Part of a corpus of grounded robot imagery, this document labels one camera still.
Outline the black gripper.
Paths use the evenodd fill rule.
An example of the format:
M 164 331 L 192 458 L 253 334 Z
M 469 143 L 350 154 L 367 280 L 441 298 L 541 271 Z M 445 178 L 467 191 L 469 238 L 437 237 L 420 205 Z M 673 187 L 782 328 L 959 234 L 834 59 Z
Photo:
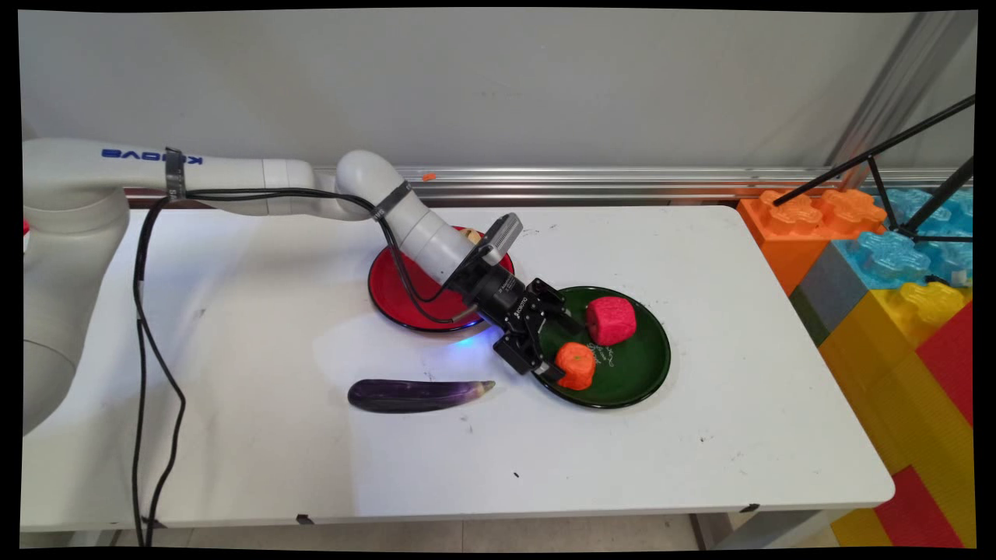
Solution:
M 584 322 L 570 315 L 558 290 L 536 278 L 525 283 L 506 268 L 476 260 L 451 276 L 451 289 L 464 304 L 494 326 L 502 336 L 494 352 L 521 375 L 558 383 L 566 373 L 543 351 L 538 335 L 545 323 L 553 322 L 566 336 L 584 332 Z

